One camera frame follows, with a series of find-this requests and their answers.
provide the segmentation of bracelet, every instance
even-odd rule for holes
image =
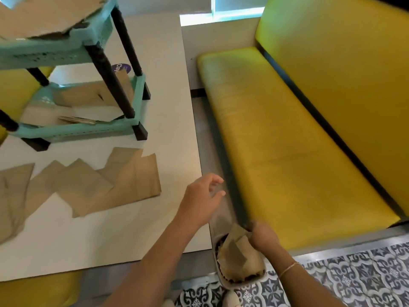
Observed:
[[[287,271],[289,271],[291,268],[293,268],[295,265],[301,265],[299,262],[295,262],[295,263],[292,263],[289,267],[287,267],[286,269],[284,269],[284,271],[279,275],[279,279],[281,279],[283,276],[284,276],[284,274],[287,272]]]

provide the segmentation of yellow cushion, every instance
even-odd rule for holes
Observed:
[[[399,220],[254,47],[198,67],[247,211],[295,249]]]
[[[78,299],[81,275],[81,271],[73,271],[0,282],[0,306],[70,306]]]
[[[409,215],[408,35],[376,0],[269,0],[256,38]]]
[[[42,67],[40,69],[48,77],[54,68]],[[0,71],[0,110],[18,120],[23,113],[24,106],[40,87],[40,84],[26,69]],[[0,144],[5,137],[6,130],[0,126]]]

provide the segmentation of purple sticker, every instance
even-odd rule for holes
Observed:
[[[131,70],[130,65],[126,64],[126,63],[117,63],[116,65],[112,65],[112,70],[114,72],[118,72],[122,69],[126,69],[126,73],[129,73]]]

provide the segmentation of shoe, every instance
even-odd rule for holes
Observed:
[[[175,304],[172,302],[172,300],[166,299],[163,302],[162,307],[175,307]]]
[[[222,307],[241,307],[240,300],[234,291],[228,291],[223,298]]]

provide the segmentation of white table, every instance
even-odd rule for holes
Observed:
[[[69,165],[77,158],[99,169],[115,146],[143,148],[144,155],[157,155],[162,194],[76,219],[53,194],[22,233],[0,245],[0,281],[140,260],[174,217],[186,186],[201,176],[179,15],[130,16],[125,22],[152,94],[144,122],[148,140],[98,138],[35,152],[8,136],[0,148],[0,169],[34,162],[35,176],[52,160]],[[115,30],[105,52],[111,64],[129,64]],[[57,67],[50,77],[59,84],[100,79],[93,64]],[[210,248],[206,225],[185,252]]]

